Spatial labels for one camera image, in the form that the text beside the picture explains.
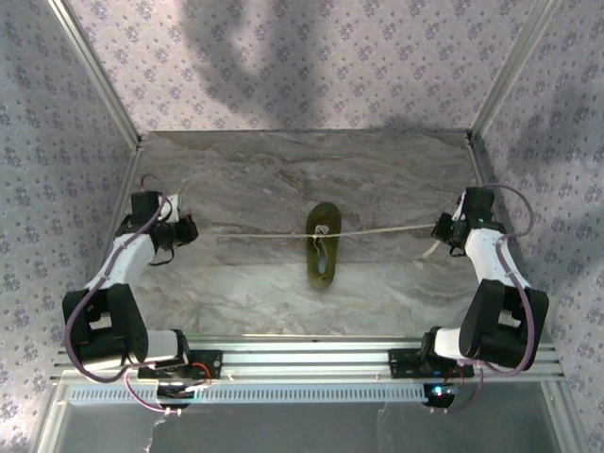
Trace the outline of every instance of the flip-flop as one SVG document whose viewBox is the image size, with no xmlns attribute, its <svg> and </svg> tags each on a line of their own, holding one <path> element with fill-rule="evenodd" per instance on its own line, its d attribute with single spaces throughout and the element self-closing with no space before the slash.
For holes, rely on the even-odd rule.
<svg viewBox="0 0 604 453">
<path fill-rule="evenodd" d="M 307 238 L 306 264 L 310 284 L 316 289 L 327 288 L 336 274 L 337 238 L 329 238 L 330 234 L 342 231 L 342 215 L 333 203 L 323 202 L 315 206 L 306 222 L 306 234 L 323 233 L 325 238 Z"/>
</svg>

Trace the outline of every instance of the floral wallpaper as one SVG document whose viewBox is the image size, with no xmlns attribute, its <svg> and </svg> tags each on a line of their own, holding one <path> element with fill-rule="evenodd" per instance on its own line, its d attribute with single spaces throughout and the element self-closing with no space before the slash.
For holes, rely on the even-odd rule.
<svg viewBox="0 0 604 453">
<path fill-rule="evenodd" d="M 568 0 L 487 130 L 493 179 L 535 210 L 519 240 L 530 280 L 550 294 L 551 336 L 593 451 L 604 452 L 604 3 Z M 512 223 L 522 202 L 505 197 Z"/>
<path fill-rule="evenodd" d="M 533 0 L 71 0 L 137 128 L 469 128 Z"/>
<path fill-rule="evenodd" d="M 0 2 L 0 451 L 25 449 L 128 149 L 43 0 Z"/>
</svg>

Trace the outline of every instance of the marble surface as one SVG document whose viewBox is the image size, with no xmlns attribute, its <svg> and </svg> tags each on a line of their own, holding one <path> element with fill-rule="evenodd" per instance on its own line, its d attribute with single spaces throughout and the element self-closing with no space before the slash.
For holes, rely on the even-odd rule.
<svg viewBox="0 0 604 453">
<path fill-rule="evenodd" d="M 135 295 L 149 328 L 419 336 L 459 325 L 476 290 L 471 262 L 445 246 L 420 259 L 429 228 L 342 238 L 326 291 L 308 283 L 303 240 L 211 236 L 303 232 L 320 201 L 340 208 L 343 231 L 433 223 L 475 183 L 462 134 L 153 133 L 138 175 L 149 172 L 200 231 L 144 271 Z"/>
</svg>

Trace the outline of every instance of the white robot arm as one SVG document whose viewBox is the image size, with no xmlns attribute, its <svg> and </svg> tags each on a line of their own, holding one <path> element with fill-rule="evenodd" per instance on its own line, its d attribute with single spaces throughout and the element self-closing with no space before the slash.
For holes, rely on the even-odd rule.
<svg viewBox="0 0 604 453">
<path fill-rule="evenodd" d="M 456 248 L 459 256 L 472 261 L 478 278 L 478 290 L 465 319 L 458 328 L 435 327 L 425 338 L 426 357 L 445 360 L 484 360 L 514 368 L 527 350 L 528 323 L 517 283 L 528 296 L 535 334 L 532 365 L 548 308 L 545 293 L 533 290 L 521 276 L 512 259 L 504 227 L 493 221 L 491 209 L 495 196 L 488 188 L 468 188 L 453 215 L 442 214 L 432 236 Z M 509 270 L 504 268 L 502 259 Z M 503 323 L 508 314 L 513 323 Z"/>
<path fill-rule="evenodd" d="M 109 258 L 84 290 L 63 298 L 67 324 L 76 305 L 104 279 L 69 332 L 75 354 L 87 371 L 140 363 L 174 367 L 188 362 L 184 335 L 178 330 L 147 330 L 132 294 L 144 267 L 160 249 L 174 253 L 174 247 L 190 243 L 198 235 L 191 216 L 182 216 L 177 195 L 169 196 L 154 225 L 138 234 L 159 208 L 159 198 L 155 192 L 132 194 L 133 212 L 116 233 Z"/>
</svg>

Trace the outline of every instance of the purple cable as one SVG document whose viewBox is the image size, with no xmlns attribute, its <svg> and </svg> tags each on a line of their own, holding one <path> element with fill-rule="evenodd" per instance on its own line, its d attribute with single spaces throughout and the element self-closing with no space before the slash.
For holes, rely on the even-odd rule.
<svg viewBox="0 0 604 453">
<path fill-rule="evenodd" d="M 72 344 L 72 330 L 74 329 L 74 323 L 76 322 L 77 316 L 79 316 L 79 314 L 88 305 L 88 303 L 90 302 L 90 300 L 92 299 L 92 297 L 94 296 L 94 294 L 107 281 L 107 278 L 108 278 L 109 274 L 111 273 L 111 270 L 113 269 L 113 266 L 115 266 L 115 263 L 116 263 L 117 259 L 119 258 L 120 254 L 124 250 L 126 250 L 126 248 L 131 243 L 133 243 L 138 237 L 140 237 L 145 232 L 147 232 L 147 230 L 158 220 L 159 216 L 161 215 L 161 210 L 163 209 L 163 206 L 166 203 L 166 196 L 165 196 L 164 191 L 163 191 L 163 187 L 162 187 L 162 184 L 161 184 L 161 179 L 159 179 L 159 177 L 157 177 L 155 175 L 151 175 L 151 174 L 144 175 L 141 178 L 141 187 L 143 188 L 143 190 L 146 190 L 146 188 L 144 187 L 144 181 L 148 177 L 154 177 L 158 181 L 158 183 L 159 183 L 160 193 L 161 193 L 161 201 L 159 202 L 158 209 L 153 213 L 153 215 L 146 222 L 146 224 L 144 224 L 143 226 L 141 226 L 141 228 L 136 233 L 134 233 L 132 236 L 130 236 L 130 238 L 128 238 L 122 245 L 120 245 L 115 250 L 115 252 L 113 253 L 113 255 L 111 255 L 111 258 L 109 259 L 109 263 L 107 264 L 107 268 L 105 269 L 105 274 L 102 275 L 98 279 L 98 281 L 96 282 L 96 284 L 94 286 L 92 286 L 92 288 L 86 293 L 86 295 L 84 297 L 82 297 L 82 300 L 80 300 L 80 302 L 75 306 L 74 311 L 72 311 L 72 314 L 69 316 L 69 319 L 67 320 L 67 323 L 65 323 L 65 334 L 64 334 L 64 337 L 63 337 L 63 342 L 65 343 L 65 350 L 67 352 L 67 356 L 69 357 L 69 360 L 72 362 L 72 364 L 74 365 L 75 369 L 77 371 L 79 371 L 82 375 L 84 375 L 85 377 L 87 377 L 89 379 L 92 379 L 92 380 L 94 380 L 96 382 L 100 382 L 102 384 L 107 384 L 107 383 L 115 382 L 116 380 L 118 380 L 119 378 L 121 378 L 124 375 L 124 373 L 126 372 L 126 370 L 128 369 L 129 365 L 123 367 L 117 373 L 117 375 L 112 376 L 112 377 L 100 377 L 100 376 L 97 376 L 97 375 L 91 373 L 86 368 L 84 368 L 84 365 L 82 364 L 82 362 L 77 358 L 76 352 L 74 351 L 74 346 Z"/>
<path fill-rule="evenodd" d="M 128 392 L 132 395 L 132 397 L 134 399 L 136 399 L 136 401 L 144 408 L 149 409 L 150 411 L 153 411 L 153 412 L 170 413 L 169 409 L 166 410 L 166 409 L 162 409 L 162 408 L 156 408 L 155 406 L 150 405 L 149 403 L 144 401 L 140 396 L 138 396 L 136 394 L 136 392 L 134 392 L 134 389 L 132 389 L 132 386 L 130 385 L 129 373 L 127 373 L 126 371 L 124 372 L 124 384 L 126 385 L 126 388 L 128 389 Z"/>
<path fill-rule="evenodd" d="M 518 365 L 510 371 L 499 370 L 498 368 L 494 367 L 493 365 L 491 365 L 488 362 L 484 362 L 484 365 L 486 367 L 488 367 L 490 370 L 494 371 L 495 373 L 497 373 L 501 376 L 507 376 L 507 377 L 511 378 L 513 376 L 518 375 L 521 371 L 524 371 L 525 367 L 529 364 L 530 356 L 532 355 L 532 349 L 535 346 L 535 320 L 532 315 L 532 310 L 530 309 L 530 303 L 529 303 L 529 298 L 527 297 L 527 293 L 525 292 L 525 289 L 520 284 L 520 281 L 518 280 L 516 275 L 514 273 L 512 273 L 512 269 L 511 269 L 510 265 L 508 264 L 505 257 L 503 256 L 501 247 L 503 246 L 504 241 L 507 241 L 508 239 L 527 236 L 532 231 L 532 227 L 534 225 L 534 214 L 533 214 L 532 206 L 530 205 L 530 202 L 527 200 L 527 198 L 524 195 L 522 195 L 522 193 L 520 191 L 518 191 L 514 187 L 510 187 L 505 184 L 485 184 L 484 187 L 497 187 L 499 189 L 507 189 L 508 191 L 512 191 L 522 199 L 522 201 L 525 203 L 525 205 L 528 209 L 527 229 L 525 229 L 524 231 L 522 231 L 520 233 L 504 234 L 497 240 L 497 243 L 495 245 L 497 257 L 499 258 L 499 261 L 501 262 L 501 265 L 503 266 L 503 270 L 506 271 L 506 274 L 512 281 L 513 286 L 515 286 L 516 290 L 518 290 L 518 293 L 520 294 L 520 300 L 522 300 L 522 307 L 525 309 L 525 316 L 527 318 L 527 349 L 525 351 L 524 356 L 522 357 L 522 360 L 520 360 L 520 363 L 518 363 Z"/>
</svg>

